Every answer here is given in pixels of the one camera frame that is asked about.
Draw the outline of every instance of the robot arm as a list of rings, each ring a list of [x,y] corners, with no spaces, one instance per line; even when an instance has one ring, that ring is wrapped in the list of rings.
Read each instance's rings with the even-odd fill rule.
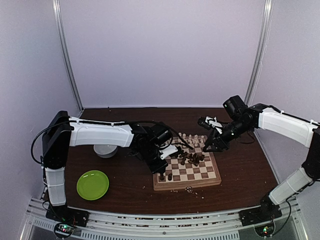
[[[161,122],[154,126],[141,126],[137,122],[92,121],[69,117],[66,111],[60,111],[48,128],[42,137],[41,160],[50,206],[55,215],[53,218],[57,215],[64,219],[70,218],[64,177],[69,147],[113,145],[131,148],[141,155],[153,174],[161,175],[168,166],[165,158],[178,151],[174,145],[164,146],[172,138],[172,133]]]
[[[222,126],[210,117],[202,117],[198,121],[202,127],[212,130],[205,142],[204,152],[228,150],[231,140],[259,128],[279,133],[309,148],[307,159],[302,166],[261,200],[259,212],[254,213],[258,217],[248,216],[248,212],[244,212],[241,219],[244,220],[244,225],[248,225],[273,215],[279,216],[279,204],[320,178],[319,124],[286,114],[274,106],[259,103],[248,107],[239,96],[229,98],[223,106],[232,122]]]

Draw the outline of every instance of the black cable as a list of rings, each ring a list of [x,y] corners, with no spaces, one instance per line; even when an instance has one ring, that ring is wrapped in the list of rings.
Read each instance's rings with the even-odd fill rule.
[[[63,236],[63,237],[58,236],[58,235],[56,234],[56,229],[58,228],[58,225],[67,225],[67,226],[73,228],[73,231],[70,232],[70,233],[68,233],[68,235],[66,235],[66,236]],[[54,227],[53,227],[53,233],[54,233],[54,235],[55,235],[57,238],[59,238],[59,239],[67,239],[67,238],[69,238],[69,237],[74,233],[74,231],[75,231],[75,227],[74,227],[73,225],[66,224],[66,223],[64,223],[64,222],[58,222],[58,223],[57,223],[56,225],[54,225]]]
[[[279,114],[281,113],[281,111],[280,111],[278,108],[276,108],[275,106],[273,106],[273,105],[269,105],[268,108],[272,108],[273,110],[275,110],[275,111],[276,111],[277,113],[279,113]],[[317,126],[317,127],[320,126],[320,125],[319,125],[318,123],[316,123],[316,122],[310,122],[309,120],[304,119],[304,118],[301,118],[301,117],[299,117],[299,116],[294,116],[294,115],[291,115],[291,114],[288,114],[288,113],[285,113],[285,112],[283,112],[282,114],[283,114],[283,115],[286,115],[286,116],[288,116],[288,117],[294,118],[294,119],[299,119],[299,120],[301,120],[301,121],[304,121],[304,122],[306,122],[306,123],[315,125],[315,126]]]
[[[68,124],[68,123],[75,123],[76,121],[72,120],[72,121],[63,121],[63,122],[60,122],[60,123],[57,123],[55,125],[52,125],[52,126],[48,126],[47,128],[43,129],[41,132],[39,132],[35,138],[33,139],[32,141],[32,144],[31,144],[31,148],[30,148],[30,152],[31,152],[31,157],[32,159],[37,163],[37,164],[42,164],[40,161],[38,161],[36,158],[35,158],[35,155],[34,155],[34,146],[35,146],[35,143],[37,141],[37,139],[46,131],[50,130],[50,129],[53,129],[55,127],[58,127],[62,124]]]
[[[168,147],[172,144],[173,140],[174,140],[174,138],[171,137],[170,142],[169,142],[168,145],[166,145],[166,146],[164,146],[164,147],[159,147],[158,149],[159,149],[159,150],[164,150],[164,149],[168,148]]]
[[[123,126],[123,125],[130,125],[130,124],[155,124],[155,125],[160,125],[163,126],[169,130],[171,130],[173,133],[176,134],[176,136],[184,143],[186,146],[193,150],[193,147],[191,147],[180,135],[179,133],[174,130],[172,127],[164,124],[163,122],[158,122],[158,121],[153,121],[153,120],[140,120],[140,121],[123,121],[123,122],[103,122],[103,121],[88,121],[88,120],[83,120],[79,121],[79,123],[83,124],[97,124],[97,125],[106,125],[106,126]]]
[[[61,217],[59,217],[59,216],[56,214],[55,210],[52,208],[52,206],[50,205],[50,203],[49,203],[49,208],[45,208],[45,203],[48,203],[48,202],[49,202],[48,200],[44,201],[44,202],[42,203],[42,207],[43,207],[46,211],[49,211],[49,208],[50,208],[51,211],[53,212],[53,214],[56,216],[57,219],[59,219],[60,221],[65,221],[64,218],[61,218]]]
[[[316,183],[316,181],[310,182],[309,185],[307,185],[307,187],[311,187],[315,183]]]
[[[292,212],[292,207],[291,207],[291,204],[290,202],[288,201],[292,196],[288,197],[285,201],[286,203],[289,205],[289,215],[287,217],[287,219],[285,220],[284,224],[280,227],[280,229],[278,231],[276,231],[275,233],[272,234],[272,236],[278,234],[284,227],[285,225],[287,224],[287,222],[289,221],[289,218],[291,217],[291,212]]]
[[[45,203],[48,203],[49,201],[47,200],[47,201],[44,201],[43,203],[42,203],[42,207],[46,210],[46,211],[49,211],[49,208],[45,208]]]
[[[236,139],[235,139],[236,142],[237,142],[237,143],[240,143],[240,144],[246,144],[246,145],[253,144],[253,143],[256,141],[255,137],[252,136],[249,131],[247,131],[246,133],[247,133],[248,136],[252,139],[252,141],[238,141],[238,138],[236,138]]]
[[[153,121],[153,120],[143,120],[143,121],[130,121],[130,122],[126,122],[126,123],[121,123],[121,125],[128,125],[128,124],[155,124],[155,125],[160,125],[160,126],[163,126],[169,130],[171,130],[173,133],[175,133],[175,135],[184,143],[186,144],[186,146],[193,150],[194,148],[192,146],[190,146],[180,135],[179,133],[174,130],[172,127],[164,124],[163,122],[158,122],[158,121]]]
[[[139,154],[138,151],[136,151],[136,152],[131,151],[131,152],[129,152],[127,155],[128,155],[129,157],[135,157],[135,156],[137,156],[138,154]]]
[[[273,106],[273,105],[269,105],[268,108],[272,108],[273,110],[275,110],[277,113],[281,113],[281,111],[279,110],[279,108]]]
[[[185,147],[188,147],[186,144],[184,144],[183,142],[176,142],[176,143],[173,143],[172,145],[182,145],[182,146],[185,146]]]

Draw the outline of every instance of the white wall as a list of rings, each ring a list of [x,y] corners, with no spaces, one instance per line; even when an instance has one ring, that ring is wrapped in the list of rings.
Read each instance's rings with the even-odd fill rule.
[[[42,170],[30,156],[33,138],[57,111],[79,113],[52,1],[1,0],[0,5],[0,238],[13,240],[31,196],[43,190]],[[35,153],[41,153],[39,143]]]
[[[264,1],[64,0],[85,107],[212,107],[245,97]]]
[[[276,0],[262,72],[253,103],[320,121],[320,1]],[[299,168],[308,150],[277,133],[258,134],[281,181]],[[298,196],[310,239],[320,235],[320,184]]]

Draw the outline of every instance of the wooden table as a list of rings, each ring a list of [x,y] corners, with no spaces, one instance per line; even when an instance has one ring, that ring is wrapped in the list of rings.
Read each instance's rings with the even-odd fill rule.
[[[86,109],[82,119],[100,121],[162,121],[187,135],[208,135],[198,126],[198,118],[217,116],[230,121],[223,108],[103,108]],[[249,141],[245,136],[241,141]],[[277,185],[269,163],[256,141],[240,144],[233,140],[228,151],[215,153],[222,183],[195,188],[188,193],[154,191],[153,176],[147,165],[127,156],[128,148],[120,148],[109,159],[98,157],[92,145],[71,147],[65,170],[65,190],[71,207],[125,214],[189,214],[237,209],[258,205],[260,199]],[[90,170],[108,176],[110,187],[99,200],[82,199],[76,190],[78,178]]]

